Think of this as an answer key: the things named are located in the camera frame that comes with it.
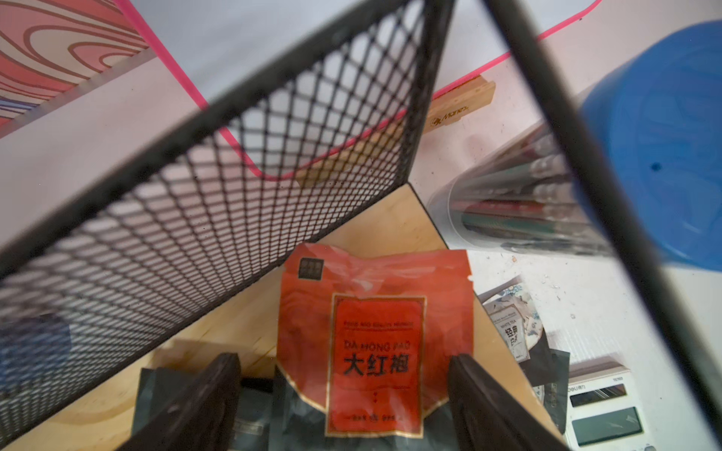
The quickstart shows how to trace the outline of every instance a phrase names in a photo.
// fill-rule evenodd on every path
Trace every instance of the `wooden shelf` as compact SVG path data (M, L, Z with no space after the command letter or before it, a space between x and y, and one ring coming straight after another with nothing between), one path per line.
M361 258L445 248L413 190L405 185L321 240ZM140 369L199 372L220 352L235 352L243 374L272 377L282 268L188 326L95 390L11 443L8 451L114 450L131 432ZM557 436L504 341L474 302L474 357Z

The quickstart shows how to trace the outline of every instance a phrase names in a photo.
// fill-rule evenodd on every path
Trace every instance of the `chinese characters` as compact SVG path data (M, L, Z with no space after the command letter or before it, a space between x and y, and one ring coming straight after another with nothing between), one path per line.
M359 358L356 353L353 353L351 357L344 359L344 362L349 364L346 371L344 371L345 375L382 376L385 374L409 372L408 354L394 354L391 355L390 359L388 355L371 354L368 359L364 360Z
M506 336L509 337L510 346L514 346L516 342L519 341L519 331L515 325L504 329L504 333L506 333Z

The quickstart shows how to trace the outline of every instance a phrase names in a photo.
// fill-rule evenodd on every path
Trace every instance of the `black metal frame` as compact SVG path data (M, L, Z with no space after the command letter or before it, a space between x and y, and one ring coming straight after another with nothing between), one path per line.
M628 205L606 157L578 117L531 32L516 0L483 0L536 97L554 137L679 371L719 442L722 442L722 377L689 314L661 271L654 246Z
M355 36L367 32L382 19L392 16L395 12L413 2L422 5L422 15L419 19L419 23L422 26L422 33L419 42L415 43L417 50L413 64L416 70L412 75L413 83L408 94L408 98L411 101L406 106L403 136L396 142L388 142L386 148L382 149L384 152L396 152L397 160L389 159L388 161L381 162L378 169L382 171L385 170L386 172L395 170L395 178L393 182L384 189L374 188L380 186L380 184L371 184L371 188L368 188L367 191L375 192L372 196L365 198L358 207L349 211L344 216L334 219L332 223L318 230L317 233L306 240L316 241L321 239L367 207L373 205L376 201L381 200L391 191L405 184L409 177L411 162L418 147L425 123L426 112L431 101L432 87L441 57L441 50L443 49L448 23L451 19L452 1L366 0L350 9L342 16L336 18L330 25L325 26L301 44L287 51L274 63L269 64L256 75L244 81L221 100L210 105L198 115L188 119L176 127L175 130L139 153L132 160L112 171L112 173L105 176L100 182L94 184L84 193L49 215L42 223L24 233L18 240L6 246L0 253L0 289L3 287L3 282L6 278L24 271L28 264L32 263L36 258L44 256L47 250L59 240L68 237L83 224L96 218L98 214L103 213L106 208L114 202L121 200L127 193L132 192L133 189L151 180L153 176L168 165L177 162L180 158L184 158L186 152L189 152L189 149L193 146L211 138L213 139L213 145L217 155L220 148L214 138L214 133L217 130L228 125L231 120L240 117L240 115L249 108L253 108L260 102L263 102L274 91L285 87L288 83L295 80L295 77L303 71L311 70L314 64L322 61L327 55L331 54L331 52L339 51L344 45L350 43ZM388 54L385 54L383 57L390 58ZM340 82L336 82L335 89L339 88L339 84ZM387 117L387 119L395 115L397 116L399 113L397 110L393 115ZM358 114L353 120L362 121L359 119ZM366 122L365 125L373 128L378 124ZM346 165L337 171L340 174L339 178L342 182L344 178L350 178L350 176L347 176L346 171ZM196 185L199 184L199 180L196 179L195 182ZM326 195L327 199L328 197L331 197L331 201L337 201L337 198L334 196ZM186 315L183 320L176 322L172 327L164 329L164 333L161 336L146 342L144 346L138 348L137 351L128 355L121 362L104 370L103 373L97 377L94 376L92 382L85 384L82 389L75 390L70 395L63 395L61 403L57 403L52 408L44 409L42 415L34 414L27 417L27 412L14 413L12 411L17 405L12 407L0 403L0 447L18 438L42 420L57 413L64 406L91 391L100 383L130 363L136 361L139 357L159 346L178 331L192 324L247 286L259 280L271 269L281 265L286 256L287 253L280 255L275 260L266 263L261 271L256 271L251 277L244 279L242 283L233 286L222 294L214 296L206 306L193 312L192 315ZM0 299L0 307L3 306L2 303L3 301ZM101 347L108 347L107 344L97 346L98 348L96 350L87 352L88 360L92 360L91 355L98 355L101 352Z

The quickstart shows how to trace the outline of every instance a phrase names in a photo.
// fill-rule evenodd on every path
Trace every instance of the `red package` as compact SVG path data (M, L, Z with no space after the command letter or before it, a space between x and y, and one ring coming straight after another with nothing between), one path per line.
M278 368L293 395L319 415L294 416L298 406L274 401L283 442L296 432L307 439L309 431L422 439L425 419L448 401L451 356L473 354L466 251L364 260L304 244L284 266ZM448 420L443 433L453 435ZM439 420L434 427L444 429ZM277 432L271 425L271 435ZM333 447L327 439L319 443L306 445Z

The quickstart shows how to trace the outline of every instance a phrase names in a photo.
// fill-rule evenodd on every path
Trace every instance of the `blue container lid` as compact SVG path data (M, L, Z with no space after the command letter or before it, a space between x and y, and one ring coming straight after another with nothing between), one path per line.
M668 258L722 270L722 21L657 43L582 111Z

